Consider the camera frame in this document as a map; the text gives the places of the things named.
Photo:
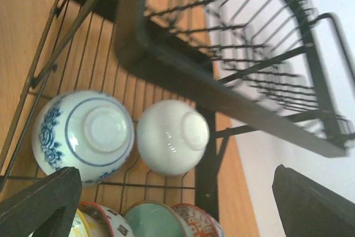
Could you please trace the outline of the blue floral white bowl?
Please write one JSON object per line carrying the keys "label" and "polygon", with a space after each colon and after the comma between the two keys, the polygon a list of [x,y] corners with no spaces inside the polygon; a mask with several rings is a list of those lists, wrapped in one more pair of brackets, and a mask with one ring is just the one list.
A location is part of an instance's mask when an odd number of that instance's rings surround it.
{"label": "blue floral white bowl", "polygon": [[44,174],[75,167],[83,186],[101,183],[117,172],[134,140],[134,124],[126,108],[94,90],[54,97],[36,117],[31,137],[33,155]]}

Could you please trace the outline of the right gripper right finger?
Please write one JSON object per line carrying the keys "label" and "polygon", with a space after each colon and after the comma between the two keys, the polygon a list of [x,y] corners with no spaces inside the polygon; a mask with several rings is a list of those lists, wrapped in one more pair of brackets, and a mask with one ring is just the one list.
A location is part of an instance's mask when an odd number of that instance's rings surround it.
{"label": "right gripper right finger", "polygon": [[354,203],[279,165],[272,191],[286,236],[354,236]]}

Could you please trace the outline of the red white patterned bowl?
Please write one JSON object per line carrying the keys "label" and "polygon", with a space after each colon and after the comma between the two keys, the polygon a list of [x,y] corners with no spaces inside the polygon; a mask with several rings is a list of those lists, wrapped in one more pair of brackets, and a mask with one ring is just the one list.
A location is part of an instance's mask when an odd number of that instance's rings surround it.
{"label": "red white patterned bowl", "polygon": [[89,236],[134,236],[126,220],[110,208],[91,201],[81,201],[78,209],[88,224]]}

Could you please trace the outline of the white ceramic bowl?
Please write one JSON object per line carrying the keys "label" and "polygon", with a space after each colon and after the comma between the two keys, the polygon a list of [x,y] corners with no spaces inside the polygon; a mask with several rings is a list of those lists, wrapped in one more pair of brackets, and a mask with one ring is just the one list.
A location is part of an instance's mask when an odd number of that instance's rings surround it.
{"label": "white ceramic bowl", "polygon": [[136,133],[140,157],[149,169],[164,176],[196,167],[210,138],[206,119],[179,100],[162,100],[146,108]]}

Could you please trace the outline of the blue orange patterned bowl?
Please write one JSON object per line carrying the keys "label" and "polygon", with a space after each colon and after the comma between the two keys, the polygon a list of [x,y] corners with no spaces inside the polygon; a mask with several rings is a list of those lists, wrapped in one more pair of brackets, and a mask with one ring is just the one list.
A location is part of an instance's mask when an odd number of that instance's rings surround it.
{"label": "blue orange patterned bowl", "polygon": [[180,203],[173,205],[171,208],[185,220],[193,236],[226,236],[219,222],[198,206]]}

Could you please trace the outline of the yellow blue patterned bowl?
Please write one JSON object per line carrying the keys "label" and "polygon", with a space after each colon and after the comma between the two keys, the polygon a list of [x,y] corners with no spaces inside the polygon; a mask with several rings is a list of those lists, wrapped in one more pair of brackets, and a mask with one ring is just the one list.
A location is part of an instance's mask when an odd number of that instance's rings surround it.
{"label": "yellow blue patterned bowl", "polygon": [[77,209],[69,237],[110,236],[109,232],[96,219]]}

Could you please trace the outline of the teal green bowl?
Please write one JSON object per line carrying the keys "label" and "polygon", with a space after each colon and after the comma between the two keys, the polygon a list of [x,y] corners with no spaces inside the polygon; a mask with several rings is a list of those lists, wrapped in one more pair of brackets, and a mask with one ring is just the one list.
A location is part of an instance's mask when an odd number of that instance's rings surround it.
{"label": "teal green bowl", "polygon": [[189,236],[176,212],[156,201],[141,201],[123,215],[134,236]]}

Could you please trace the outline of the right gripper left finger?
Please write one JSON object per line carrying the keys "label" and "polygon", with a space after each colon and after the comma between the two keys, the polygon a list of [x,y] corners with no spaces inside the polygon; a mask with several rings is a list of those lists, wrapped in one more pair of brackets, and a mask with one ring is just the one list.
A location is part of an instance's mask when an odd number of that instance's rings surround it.
{"label": "right gripper left finger", "polygon": [[57,170],[1,202],[1,236],[68,236],[81,192],[77,168]]}

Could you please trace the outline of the black wire dish rack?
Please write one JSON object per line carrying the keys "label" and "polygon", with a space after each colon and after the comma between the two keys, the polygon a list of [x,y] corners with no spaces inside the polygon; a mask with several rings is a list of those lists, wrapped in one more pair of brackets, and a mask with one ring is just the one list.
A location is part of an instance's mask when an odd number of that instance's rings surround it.
{"label": "black wire dish rack", "polygon": [[[233,44],[232,49],[244,49],[252,54],[252,58],[225,58],[222,55],[224,46],[205,45],[195,37],[196,30],[192,26],[186,28],[176,24],[161,26],[153,21],[157,16],[167,19],[169,13],[186,12],[189,20],[194,18],[192,10],[198,6],[207,6],[212,0],[189,0],[187,4],[177,4],[161,12],[151,12],[146,19],[146,27],[151,36],[161,42],[167,53],[174,56],[176,63],[182,63],[183,68],[178,68],[175,73],[164,69],[162,64],[150,52],[146,52],[147,61],[143,62],[140,70],[133,70],[135,80],[143,79],[145,85],[153,89],[161,88],[165,93],[176,94],[189,101],[196,102],[197,108],[207,117],[208,124],[216,120],[216,113],[222,113],[232,119],[239,117],[236,111],[241,105],[239,100],[232,98],[229,90],[222,89],[222,82],[235,84],[239,81],[248,81],[258,89],[262,99],[277,102],[281,109],[291,111],[290,115],[281,116],[279,110],[272,111],[272,119],[277,119],[278,124],[272,129],[276,135],[286,141],[291,141],[291,134],[301,138],[300,146],[320,147],[321,153],[338,152],[343,157],[352,146],[354,130],[351,123],[340,117],[333,109],[326,109],[326,105],[319,101],[319,97],[328,95],[325,88],[320,87],[324,74],[314,70],[312,79],[314,85],[305,87],[292,83],[293,73],[282,72],[281,64],[295,56],[305,55],[315,68],[320,64],[314,44],[311,41],[311,29],[322,19],[334,19],[334,15],[324,13],[314,17],[311,9],[306,9],[303,0],[283,0],[285,6],[297,18],[297,28],[301,34],[285,52],[275,56],[273,49],[267,44],[257,44],[253,37],[247,35],[248,24],[229,25],[219,22],[213,27],[200,29],[203,34],[212,31],[230,31],[240,39],[240,44]],[[36,69],[50,34],[51,25],[55,17],[65,19],[67,8],[76,3],[85,8],[85,21],[99,17],[102,25],[112,28],[116,25],[115,12],[120,10],[120,0],[55,0],[49,17],[38,43],[33,62],[29,69],[19,99],[16,112],[10,124],[8,134],[4,140],[1,151],[1,186],[5,186],[12,178],[12,168],[19,150],[24,146],[24,135],[29,130],[29,125],[34,118],[34,110],[30,110],[23,125],[20,135],[16,135],[18,123],[23,113],[27,97],[33,95],[34,105],[38,105],[46,96],[43,93],[48,83],[48,78],[57,70],[57,62],[52,60],[46,63],[45,74],[36,75]],[[222,81],[212,80],[214,66],[221,63],[230,75]]]}

